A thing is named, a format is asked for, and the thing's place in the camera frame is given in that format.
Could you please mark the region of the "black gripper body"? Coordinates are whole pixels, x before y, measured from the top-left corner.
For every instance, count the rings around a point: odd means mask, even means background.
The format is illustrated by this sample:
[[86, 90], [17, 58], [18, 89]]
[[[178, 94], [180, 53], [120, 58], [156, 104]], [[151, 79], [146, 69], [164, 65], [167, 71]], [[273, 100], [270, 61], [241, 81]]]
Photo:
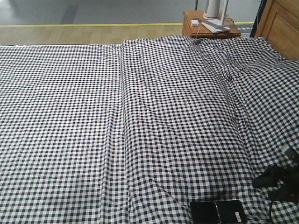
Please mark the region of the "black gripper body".
[[268, 193], [271, 201], [298, 202], [299, 201], [299, 154], [289, 145], [284, 144], [281, 148], [283, 153], [296, 166], [290, 168], [278, 167], [279, 174], [276, 177], [283, 184], [277, 189]]

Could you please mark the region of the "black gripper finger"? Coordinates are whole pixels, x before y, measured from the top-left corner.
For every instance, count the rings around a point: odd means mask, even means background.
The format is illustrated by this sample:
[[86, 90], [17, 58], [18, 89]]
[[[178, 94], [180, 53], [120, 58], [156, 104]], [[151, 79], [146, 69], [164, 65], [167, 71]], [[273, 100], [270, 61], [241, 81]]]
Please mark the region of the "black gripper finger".
[[278, 187], [278, 181], [284, 177], [283, 168], [271, 165], [252, 181], [254, 188]]

